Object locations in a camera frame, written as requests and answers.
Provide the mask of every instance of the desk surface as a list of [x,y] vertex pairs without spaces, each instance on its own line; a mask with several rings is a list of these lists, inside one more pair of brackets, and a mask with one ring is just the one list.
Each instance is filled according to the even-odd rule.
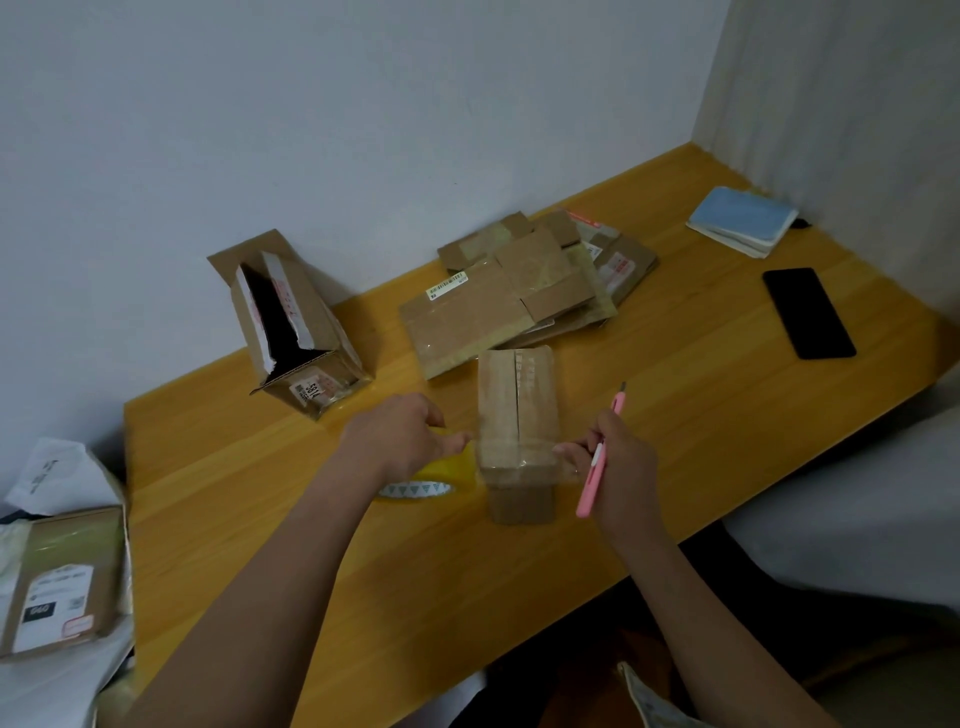
[[[660,451],[663,514],[678,540],[960,358],[957,329],[820,231],[791,231],[752,260],[687,229],[716,184],[748,186],[687,145],[565,201],[653,248],[660,267],[604,327],[549,342],[564,436],[627,380],[624,417]],[[794,355],[760,280],[794,266],[820,274],[856,358]],[[396,311],[443,278],[431,263],[337,306],[376,382],[318,423],[249,397],[245,351],[127,404],[143,679],[266,540],[353,413],[419,390],[451,426],[475,428],[475,362],[424,382]],[[338,574],[295,724],[390,725],[620,579],[592,522],[574,518],[575,489],[560,490],[546,526],[493,525],[480,489],[375,502]]]

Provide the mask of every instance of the pink utility knife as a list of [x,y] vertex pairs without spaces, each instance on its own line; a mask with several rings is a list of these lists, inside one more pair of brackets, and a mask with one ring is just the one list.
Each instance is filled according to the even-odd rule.
[[[610,409],[614,414],[620,414],[623,411],[623,402],[627,399],[627,382],[620,385],[620,391],[613,396],[613,404]],[[580,502],[577,503],[577,518],[584,519],[590,515],[593,508],[593,501],[597,497],[597,489],[600,487],[600,480],[603,478],[603,469],[607,465],[607,451],[604,449],[603,441],[593,452],[593,460],[590,462],[590,470],[587,473],[587,482],[584,483],[584,492],[580,494]]]

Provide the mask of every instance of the hand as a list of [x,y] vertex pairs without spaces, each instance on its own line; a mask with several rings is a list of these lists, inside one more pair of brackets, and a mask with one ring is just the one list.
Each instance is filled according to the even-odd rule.
[[638,542],[668,539],[657,496],[657,451],[637,439],[612,410],[600,412],[586,437],[560,443],[554,451],[586,480],[601,440],[606,443],[607,466],[592,515],[604,535],[617,551]]
[[470,441],[468,432],[444,436],[429,425],[444,426],[436,404],[422,394],[393,395],[347,423],[337,455],[372,467],[377,490],[401,483],[427,463],[459,454]]

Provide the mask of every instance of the black phone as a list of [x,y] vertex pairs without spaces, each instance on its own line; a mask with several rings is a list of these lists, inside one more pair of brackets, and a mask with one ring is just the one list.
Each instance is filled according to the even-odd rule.
[[812,268],[767,271],[763,282],[799,358],[856,356],[856,347],[816,271]]

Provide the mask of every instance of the notebook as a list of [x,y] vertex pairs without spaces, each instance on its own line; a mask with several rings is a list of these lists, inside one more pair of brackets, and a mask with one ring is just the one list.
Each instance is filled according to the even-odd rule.
[[785,203],[729,187],[714,187],[686,226],[750,257],[766,257],[797,218]]

